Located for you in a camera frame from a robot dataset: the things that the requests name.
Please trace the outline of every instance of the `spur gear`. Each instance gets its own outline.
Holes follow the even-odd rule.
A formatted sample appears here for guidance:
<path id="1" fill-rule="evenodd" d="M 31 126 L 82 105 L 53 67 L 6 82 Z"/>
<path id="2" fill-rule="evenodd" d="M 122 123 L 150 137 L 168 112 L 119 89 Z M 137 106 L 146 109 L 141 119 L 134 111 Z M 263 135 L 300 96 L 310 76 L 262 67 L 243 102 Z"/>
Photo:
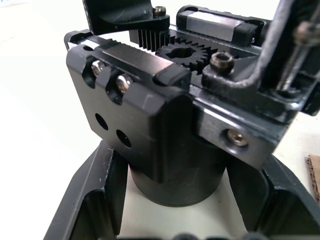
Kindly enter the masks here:
<path id="1" fill-rule="evenodd" d="M 164 45 L 155 52 L 155 55 L 198 72 L 202 71 L 209 60 L 204 46 L 191 42 Z"/>

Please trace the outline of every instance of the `screw head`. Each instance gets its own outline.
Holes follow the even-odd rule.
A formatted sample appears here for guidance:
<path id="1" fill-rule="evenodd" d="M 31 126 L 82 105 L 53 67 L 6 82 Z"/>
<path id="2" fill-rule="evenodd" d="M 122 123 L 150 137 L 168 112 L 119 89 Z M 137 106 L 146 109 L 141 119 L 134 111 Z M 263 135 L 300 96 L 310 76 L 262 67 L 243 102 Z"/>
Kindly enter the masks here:
<path id="1" fill-rule="evenodd" d="M 211 55 L 210 66 L 220 74 L 229 74 L 235 65 L 235 58 L 228 52 L 219 51 Z"/>
<path id="2" fill-rule="evenodd" d="M 105 64 L 100 60 L 96 60 L 91 64 L 91 69 L 95 77 L 98 77 L 104 67 Z"/>
<path id="3" fill-rule="evenodd" d="M 230 142 L 238 147 L 244 147 L 248 145 L 248 141 L 237 130 L 229 129 L 226 135 Z"/>
<path id="4" fill-rule="evenodd" d="M 165 6 L 156 6 L 152 10 L 154 17 L 163 17 L 167 14 L 167 10 Z"/>
<path id="5" fill-rule="evenodd" d="M 132 83 L 132 78 L 126 73 L 119 75 L 115 81 L 116 86 L 122 94 L 126 93 Z"/>

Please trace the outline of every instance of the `white background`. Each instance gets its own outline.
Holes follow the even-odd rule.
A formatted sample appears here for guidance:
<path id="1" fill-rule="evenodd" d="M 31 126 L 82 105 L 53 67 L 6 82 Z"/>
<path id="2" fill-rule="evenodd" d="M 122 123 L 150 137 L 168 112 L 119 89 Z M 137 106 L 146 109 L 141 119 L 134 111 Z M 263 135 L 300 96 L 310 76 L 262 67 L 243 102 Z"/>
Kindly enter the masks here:
<path id="1" fill-rule="evenodd" d="M 98 146 L 66 67 L 64 35 L 88 28 L 81 0 L 0 5 L 0 239 L 44 237 L 74 172 Z M 272 19 L 278 1 L 152 1 L 175 14 L 187 4 Z M 128 34 L 117 35 L 128 41 Z M 304 157 L 320 155 L 318 117 L 299 114 L 275 152 L 311 191 Z M 145 199 L 129 176 L 121 236 L 189 232 L 239 237 L 244 225 L 225 175 L 190 207 Z"/>

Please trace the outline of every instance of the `black gear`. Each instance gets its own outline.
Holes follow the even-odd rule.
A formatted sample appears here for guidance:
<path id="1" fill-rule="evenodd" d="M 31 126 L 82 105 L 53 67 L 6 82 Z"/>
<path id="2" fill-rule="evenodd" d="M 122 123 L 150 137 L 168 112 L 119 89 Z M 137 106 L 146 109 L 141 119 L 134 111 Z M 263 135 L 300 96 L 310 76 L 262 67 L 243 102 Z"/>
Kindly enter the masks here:
<path id="1" fill-rule="evenodd" d="M 203 45 L 189 42 L 164 45 L 155 54 L 198 72 L 202 71 L 209 60 L 208 52 Z"/>

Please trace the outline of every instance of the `black cylinder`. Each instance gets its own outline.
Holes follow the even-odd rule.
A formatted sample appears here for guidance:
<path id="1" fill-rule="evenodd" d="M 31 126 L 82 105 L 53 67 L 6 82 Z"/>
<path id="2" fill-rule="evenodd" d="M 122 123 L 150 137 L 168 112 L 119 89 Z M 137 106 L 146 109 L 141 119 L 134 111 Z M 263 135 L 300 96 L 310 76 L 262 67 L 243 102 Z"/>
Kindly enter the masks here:
<path id="1" fill-rule="evenodd" d="M 217 189 L 225 168 L 225 161 L 185 168 L 173 174 L 167 181 L 158 183 L 130 166 L 138 189 L 152 202 L 168 207 L 190 206 L 208 198 Z"/>

